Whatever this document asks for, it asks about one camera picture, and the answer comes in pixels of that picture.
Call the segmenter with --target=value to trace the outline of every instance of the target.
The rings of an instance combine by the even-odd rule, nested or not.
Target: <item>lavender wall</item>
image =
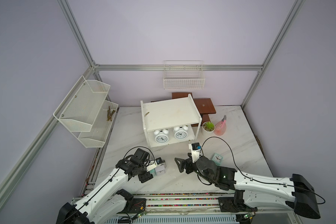
[[[0,1],[0,183],[87,67],[56,0]],[[93,156],[58,125],[0,224],[54,223],[79,195]]]
[[[326,199],[304,224],[336,223],[336,0],[306,0],[245,111],[273,174]]]
[[[92,57],[99,64],[261,65],[294,0],[69,0]],[[101,72],[120,106],[170,99],[162,72]],[[194,97],[240,105],[256,72],[206,72]]]

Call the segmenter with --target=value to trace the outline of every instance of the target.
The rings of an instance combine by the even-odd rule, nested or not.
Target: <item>marble surface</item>
[[[210,120],[213,123],[217,123],[226,115],[227,129],[224,135],[220,137],[230,145],[238,167],[243,172],[272,177],[272,173],[241,107],[215,106],[215,109],[216,114],[210,114]],[[174,161],[175,157],[188,158],[187,153],[190,152],[188,149],[189,142],[199,142],[202,145],[206,139],[207,137],[204,137],[200,130],[198,138],[195,141],[152,148],[151,150],[156,158],[161,157],[166,161],[166,173],[161,176],[155,176],[145,183],[141,183],[137,176],[133,177],[122,188],[132,194],[154,192],[226,192],[214,185],[207,186],[202,184],[194,173],[180,173]],[[123,158],[125,153],[135,146],[147,147],[147,141],[143,132],[141,108],[120,107],[95,186],[101,183],[110,174],[116,163]],[[209,159],[212,158],[214,153],[222,155],[223,161],[221,166],[236,169],[231,151],[220,139],[211,138],[206,141],[203,151],[204,155]]]

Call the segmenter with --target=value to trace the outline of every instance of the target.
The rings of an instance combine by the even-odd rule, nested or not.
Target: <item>small teal alarm clock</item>
[[[215,153],[213,155],[212,160],[215,162],[215,164],[217,164],[218,166],[220,166],[221,161],[223,161],[223,156],[219,155],[218,153]]]

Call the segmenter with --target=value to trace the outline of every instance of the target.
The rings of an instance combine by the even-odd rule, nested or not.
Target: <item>white shelf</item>
[[[173,128],[171,128],[169,130],[169,133],[168,133],[169,141],[166,142],[166,143],[163,143],[163,144],[157,143],[154,140],[155,135],[154,135],[153,132],[148,132],[149,144],[150,144],[151,147],[157,147],[157,146],[165,146],[165,145],[174,144],[174,143],[183,142],[183,141],[194,140],[195,139],[195,135],[194,135],[194,132],[193,132],[193,129],[192,129],[191,125],[188,125],[188,131],[187,132],[188,132],[188,136],[186,138],[184,138],[184,139],[176,139],[174,137]]]
[[[85,80],[59,115],[58,121],[70,132],[90,132],[109,89],[108,84]]]
[[[150,147],[197,139],[199,129],[194,134],[191,124],[198,123],[200,126],[202,118],[190,94],[184,98],[149,102],[146,104],[141,101],[141,112],[144,134]],[[188,126],[188,137],[178,140],[174,137],[173,128],[183,125]],[[169,130],[169,140],[164,144],[157,143],[154,140],[155,135],[153,132],[161,129]]]
[[[86,80],[84,76],[80,77],[75,86],[79,82],[82,84],[78,90],[74,92],[73,87],[67,95],[72,96],[70,102],[64,107],[62,101],[54,111],[54,117],[86,148],[101,148],[107,141],[116,115],[114,113],[112,121],[107,121],[107,111],[117,111],[118,104],[106,100],[110,85]]]
[[[196,124],[201,120],[192,97],[163,100],[143,104],[147,132],[182,125]]]
[[[78,136],[78,140],[86,147],[86,148],[100,148],[105,144],[108,133],[111,129],[113,119],[116,115],[114,113],[112,115],[112,121],[107,121],[107,111],[108,106],[112,110],[116,110],[118,108],[118,104],[112,103],[110,101],[104,101],[102,108],[99,110],[99,114],[92,126],[90,132],[81,132]]]

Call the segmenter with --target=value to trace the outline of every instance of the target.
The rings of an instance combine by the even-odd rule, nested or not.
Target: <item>potted succulent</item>
[[[205,137],[210,137],[215,130],[215,125],[211,122],[204,122],[202,134]]]

